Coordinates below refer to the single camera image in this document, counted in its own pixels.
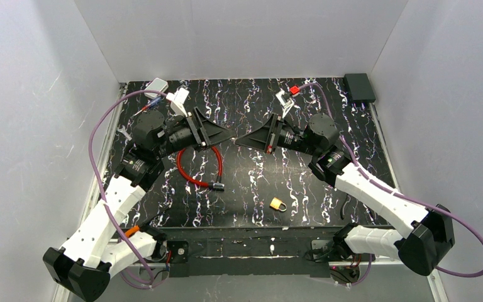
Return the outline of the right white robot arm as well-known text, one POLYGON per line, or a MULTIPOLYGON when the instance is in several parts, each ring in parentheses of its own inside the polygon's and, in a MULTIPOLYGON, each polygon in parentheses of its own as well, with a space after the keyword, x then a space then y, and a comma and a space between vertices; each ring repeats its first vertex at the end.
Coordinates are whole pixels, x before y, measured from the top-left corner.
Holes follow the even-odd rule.
POLYGON ((273 114, 260 128, 238 137, 235 144, 266 154, 281 147, 310 155, 308 167, 320 181, 361 201, 391 225, 385 229, 349 223, 324 247, 308 252, 310 260, 381 255, 427 276, 455 244, 450 217, 398 198, 398 191, 386 184, 375 186, 376 178, 352 160, 333 118, 326 114, 313 115, 304 130, 273 114))

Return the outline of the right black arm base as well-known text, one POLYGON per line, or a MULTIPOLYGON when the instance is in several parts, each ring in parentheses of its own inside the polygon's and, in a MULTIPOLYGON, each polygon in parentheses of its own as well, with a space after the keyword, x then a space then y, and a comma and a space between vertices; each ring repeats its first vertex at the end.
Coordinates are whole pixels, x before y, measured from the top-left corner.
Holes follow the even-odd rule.
POLYGON ((310 248, 305 253, 305 258, 315 262, 350 261, 352 264, 376 260, 374 255, 356 254, 341 244, 335 244, 332 240, 322 239, 311 241, 310 248))

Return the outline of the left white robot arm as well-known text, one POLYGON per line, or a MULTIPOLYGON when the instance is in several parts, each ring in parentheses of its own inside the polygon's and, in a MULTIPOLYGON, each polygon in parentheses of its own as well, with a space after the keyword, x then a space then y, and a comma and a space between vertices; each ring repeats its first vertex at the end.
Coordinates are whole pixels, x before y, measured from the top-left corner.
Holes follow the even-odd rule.
POLYGON ((233 135, 198 108, 170 121, 155 109, 140 115, 105 194, 71 237, 44 253, 52 279, 84 301, 95 301, 114 275, 139 258, 158 256, 166 236, 149 226, 116 245, 109 241, 164 171, 164 158, 188 147, 206 150, 233 135))

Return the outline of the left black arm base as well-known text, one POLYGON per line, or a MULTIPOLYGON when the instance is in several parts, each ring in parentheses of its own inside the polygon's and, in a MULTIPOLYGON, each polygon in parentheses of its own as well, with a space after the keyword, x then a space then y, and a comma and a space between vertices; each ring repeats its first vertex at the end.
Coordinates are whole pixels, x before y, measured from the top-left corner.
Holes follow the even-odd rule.
POLYGON ((169 264, 183 264, 188 260, 189 243, 183 240, 168 240, 169 264))

